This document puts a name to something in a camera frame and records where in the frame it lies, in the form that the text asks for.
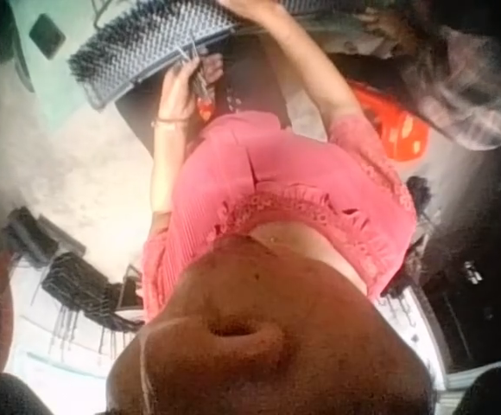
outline bracelet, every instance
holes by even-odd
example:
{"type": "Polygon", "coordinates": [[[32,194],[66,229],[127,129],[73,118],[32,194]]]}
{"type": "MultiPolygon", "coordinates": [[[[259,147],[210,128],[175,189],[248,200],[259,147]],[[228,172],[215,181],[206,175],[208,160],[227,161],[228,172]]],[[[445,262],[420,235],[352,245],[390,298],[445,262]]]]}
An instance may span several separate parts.
{"type": "Polygon", "coordinates": [[[179,124],[186,124],[189,120],[188,119],[182,119],[182,118],[155,118],[153,121],[151,121],[150,126],[153,128],[156,128],[158,125],[163,125],[166,128],[166,130],[173,131],[175,130],[179,124]]]}

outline concrete floor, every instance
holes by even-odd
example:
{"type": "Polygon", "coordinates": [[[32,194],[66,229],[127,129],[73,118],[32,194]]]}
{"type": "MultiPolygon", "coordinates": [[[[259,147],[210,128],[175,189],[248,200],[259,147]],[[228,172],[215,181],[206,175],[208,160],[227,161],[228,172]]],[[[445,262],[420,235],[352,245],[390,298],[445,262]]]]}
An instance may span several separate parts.
{"type": "Polygon", "coordinates": [[[27,205],[120,280],[149,229],[150,169],[149,154],[113,105],[101,113],[85,105],[47,131],[36,96],[11,62],[0,65],[0,229],[11,209],[27,205]]]}

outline orange object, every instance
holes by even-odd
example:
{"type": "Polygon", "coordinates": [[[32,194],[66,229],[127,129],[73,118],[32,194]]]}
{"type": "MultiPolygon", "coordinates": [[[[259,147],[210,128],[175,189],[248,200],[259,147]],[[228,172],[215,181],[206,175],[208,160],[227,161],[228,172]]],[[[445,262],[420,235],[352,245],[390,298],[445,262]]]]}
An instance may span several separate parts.
{"type": "Polygon", "coordinates": [[[214,114],[215,105],[211,100],[197,98],[197,110],[203,121],[208,121],[214,114]]]}
{"type": "Polygon", "coordinates": [[[358,82],[349,81],[366,116],[374,124],[388,158],[409,162],[423,156],[429,126],[394,99],[358,82]]]}

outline plaid fabric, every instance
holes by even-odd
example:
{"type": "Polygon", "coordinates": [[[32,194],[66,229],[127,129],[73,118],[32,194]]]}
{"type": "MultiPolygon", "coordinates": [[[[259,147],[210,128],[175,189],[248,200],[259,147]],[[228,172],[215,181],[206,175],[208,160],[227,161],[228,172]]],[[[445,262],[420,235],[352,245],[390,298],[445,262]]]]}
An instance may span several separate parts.
{"type": "Polygon", "coordinates": [[[501,45],[450,28],[402,72],[417,110],[470,150],[501,146],[501,45]]]}

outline pink blouse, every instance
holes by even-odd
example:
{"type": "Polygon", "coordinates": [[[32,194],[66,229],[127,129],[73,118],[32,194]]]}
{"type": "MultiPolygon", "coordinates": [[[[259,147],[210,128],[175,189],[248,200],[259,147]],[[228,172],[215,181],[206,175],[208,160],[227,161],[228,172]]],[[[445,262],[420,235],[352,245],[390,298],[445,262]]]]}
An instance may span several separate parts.
{"type": "Polygon", "coordinates": [[[296,220],[323,234],[371,299],[395,275],[415,230],[415,210],[364,116],[333,123],[328,144],[282,130],[262,112],[218,118],[200,138],[175,184],[169,228],[144,247],[148,320],[215,239],[271,221],[296,220]]]}

